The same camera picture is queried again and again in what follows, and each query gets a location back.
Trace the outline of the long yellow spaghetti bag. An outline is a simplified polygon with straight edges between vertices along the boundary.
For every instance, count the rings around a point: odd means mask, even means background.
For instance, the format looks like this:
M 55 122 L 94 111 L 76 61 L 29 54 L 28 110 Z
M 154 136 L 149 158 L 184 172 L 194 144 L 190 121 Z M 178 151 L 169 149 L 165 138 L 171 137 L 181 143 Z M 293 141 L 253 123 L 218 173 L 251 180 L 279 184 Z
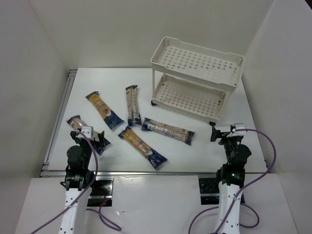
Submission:
M 168 160 L 166 157 L 158 153 L 151 146 L 149 146 L 144 140 L 142 140 L 129 126 L 126 126 L 118 136 L 127 141 L 130 145 L 136 148 L 153 166 L 155 170 L 158 170 Z

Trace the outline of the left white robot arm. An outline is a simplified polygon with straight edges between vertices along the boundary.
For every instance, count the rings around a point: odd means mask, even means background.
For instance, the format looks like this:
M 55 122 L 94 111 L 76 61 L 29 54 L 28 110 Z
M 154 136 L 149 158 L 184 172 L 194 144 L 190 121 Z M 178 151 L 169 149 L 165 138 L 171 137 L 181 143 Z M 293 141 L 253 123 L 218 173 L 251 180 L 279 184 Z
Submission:
M 92 140 L 93 127 L 82 127 L 70 133 L 76 145 L 67 150 L 65 176 L 65 207 L 59 229 L 60 234 L 85 233 L 84 219 L 89 195 L 98 174 L 89 170 L 91 156 L 96 156 L 95 141 Z

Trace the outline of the label-side blue spaghetti bag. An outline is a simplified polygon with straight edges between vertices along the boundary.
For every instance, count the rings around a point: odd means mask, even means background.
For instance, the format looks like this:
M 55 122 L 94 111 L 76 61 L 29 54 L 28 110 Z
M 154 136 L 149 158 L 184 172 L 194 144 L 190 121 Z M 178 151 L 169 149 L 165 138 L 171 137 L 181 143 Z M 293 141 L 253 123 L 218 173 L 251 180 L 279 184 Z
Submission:
M 150 118 L 145 118 L 141 127 L 142 131 L 152 131 L 166 137 L 182 141 L 187 145 L 191 145 L 195 132 L 189 131 L 180 127 L 168 125 L 162 122 L 155 121 Z

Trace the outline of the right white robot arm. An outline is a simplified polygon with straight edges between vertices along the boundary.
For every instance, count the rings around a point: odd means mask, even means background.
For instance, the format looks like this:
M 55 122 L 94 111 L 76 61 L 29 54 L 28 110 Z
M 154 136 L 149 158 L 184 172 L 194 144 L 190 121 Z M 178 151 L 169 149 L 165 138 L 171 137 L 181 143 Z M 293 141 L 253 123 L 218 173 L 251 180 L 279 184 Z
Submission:
M 250 149 L 241 143 L 246 134 L 246 125 L 233 124 L 228 132 L 212 127 L 211 142 L 219 139 L 224 147 L 227 162 L 216 172 L 219 188 L 219 204 L 215 234 L 238 234 L 239 211 L 241 202 L 240 189 L 244 186 L 245 165 L 251 156 Z

